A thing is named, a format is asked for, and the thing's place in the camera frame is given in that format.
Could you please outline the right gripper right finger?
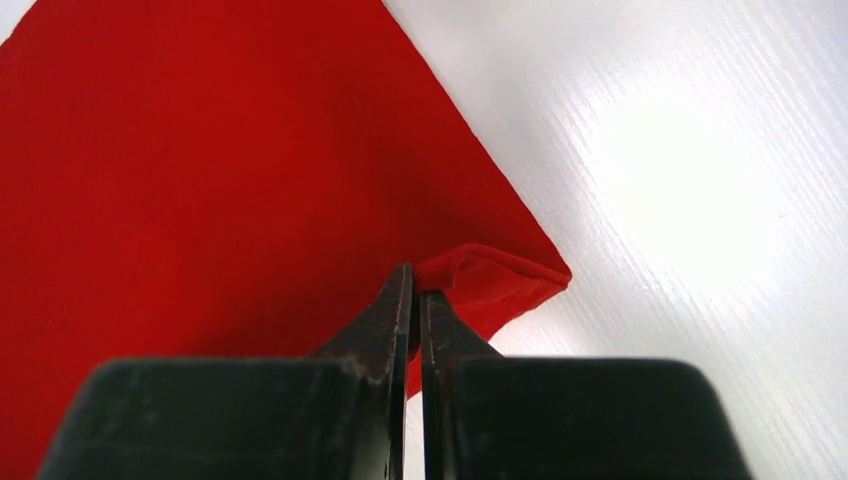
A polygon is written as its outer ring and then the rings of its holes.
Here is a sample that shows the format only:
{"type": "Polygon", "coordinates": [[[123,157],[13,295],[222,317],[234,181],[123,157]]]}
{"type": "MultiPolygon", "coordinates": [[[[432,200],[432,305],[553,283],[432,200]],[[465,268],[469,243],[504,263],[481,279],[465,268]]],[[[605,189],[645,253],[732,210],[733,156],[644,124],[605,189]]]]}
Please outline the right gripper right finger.
{"type": "Polygon", "coordinates": [[[667,359],[506,357],[420,300],[430,479],[747,479],[707,378],[667,359]]]}

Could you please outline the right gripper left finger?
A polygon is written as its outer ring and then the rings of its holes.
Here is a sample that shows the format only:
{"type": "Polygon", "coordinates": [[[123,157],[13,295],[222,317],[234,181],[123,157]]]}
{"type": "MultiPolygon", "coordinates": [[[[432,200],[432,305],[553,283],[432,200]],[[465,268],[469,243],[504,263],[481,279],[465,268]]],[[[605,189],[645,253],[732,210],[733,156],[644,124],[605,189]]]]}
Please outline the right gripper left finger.
{"type": "Polygon", "coordinates": [[[305,357],[134,358],[88,377],[41,479],[399,479],[414,281],[305,357]]]}

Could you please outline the red t-shirt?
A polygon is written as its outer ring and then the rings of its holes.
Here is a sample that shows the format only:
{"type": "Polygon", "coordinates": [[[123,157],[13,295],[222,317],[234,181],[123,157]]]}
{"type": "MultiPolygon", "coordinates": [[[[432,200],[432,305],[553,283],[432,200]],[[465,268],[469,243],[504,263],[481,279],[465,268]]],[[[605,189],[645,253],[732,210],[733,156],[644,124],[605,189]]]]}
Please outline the red t-shirt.
{"type": "Polygon", "coordinates": [[[1,475],[142,355],[300,356],[391,270],[481,336],[571,272],[380,1],[39,1],[1,48],[1,475]]]}

